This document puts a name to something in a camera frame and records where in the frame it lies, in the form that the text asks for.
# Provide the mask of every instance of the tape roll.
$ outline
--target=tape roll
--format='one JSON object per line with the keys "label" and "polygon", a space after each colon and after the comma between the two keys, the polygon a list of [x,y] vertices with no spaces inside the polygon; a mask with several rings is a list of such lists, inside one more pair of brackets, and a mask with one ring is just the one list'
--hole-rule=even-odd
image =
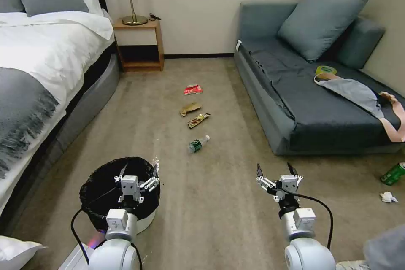
{"label": "tape roll", "polygon": [[319,75],[321,73],[331,73],[336,75],[338,71],[330,66],[327,65],[320,65],[318,66],[318,68],[316,69],[315,75]]}

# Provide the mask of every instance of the sofa armrest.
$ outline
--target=sofa armrest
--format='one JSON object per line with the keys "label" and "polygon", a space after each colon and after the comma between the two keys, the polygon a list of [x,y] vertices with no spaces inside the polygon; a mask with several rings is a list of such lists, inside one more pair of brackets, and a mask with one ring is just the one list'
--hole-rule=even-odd
{"label": "sofa armrest", "polygon": [[385,28],[378,23],[357,18],[343,34],[336,60],[349,68],[362,69],[384,32]]}
{"label": "sofa armrest", "polygon": [[296,3],[242,2],[237,39],[275,36],[296,5]]}

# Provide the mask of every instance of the blanket fringe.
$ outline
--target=blanket fringe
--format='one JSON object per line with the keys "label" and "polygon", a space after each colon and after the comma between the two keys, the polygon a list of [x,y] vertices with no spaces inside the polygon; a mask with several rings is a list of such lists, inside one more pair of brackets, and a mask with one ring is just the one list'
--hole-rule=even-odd
{"label": "blanket fringe", "polygon": [[58,105],[59,102],[55,97],[44,90],[25,122],[0,140],[0,178],[4,179],[10,166],[29,149],[30,144],[42,132],[45,123],[52,117]]}

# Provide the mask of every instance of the nightstand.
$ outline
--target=nightstand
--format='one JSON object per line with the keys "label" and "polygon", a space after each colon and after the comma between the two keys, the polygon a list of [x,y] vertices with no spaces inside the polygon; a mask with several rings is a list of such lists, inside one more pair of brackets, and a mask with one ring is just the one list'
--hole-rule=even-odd
{"label": "nightstand", "polygon": [[165,59],[159,20],[130,26],[119,19],[113,28],[124,72],[163,70]]}

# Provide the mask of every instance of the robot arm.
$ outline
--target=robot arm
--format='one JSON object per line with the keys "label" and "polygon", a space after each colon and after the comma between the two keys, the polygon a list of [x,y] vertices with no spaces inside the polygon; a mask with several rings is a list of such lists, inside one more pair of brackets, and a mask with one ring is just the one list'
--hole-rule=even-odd
{"label": "robot arm", "polygon": [[121,187],[121,209],[111,209],[108,212],[106,241],[90,257],[89,270],[142,270],[142,261],[134,245],[138,219],[133,214],[133,209],[143,203],[142,193],[151,192],[159,185],[158,171],[159,163],[156,163],[153,176],[145,182],[139,182],[138,177],[132,175],[114,178]]}
{"label": "robot arm", "polygon": [[313,239],[316,215],[311,208],[300,208],[294,194],[302,181],[296,170],[288,164],[290,174],[281,175],[278,181],[263,176],[257,164],[257,183],[280,206],[278,213],[284,225],[286,240],[285,258],[289,270],[335,270],[335,260],[328,248]]}

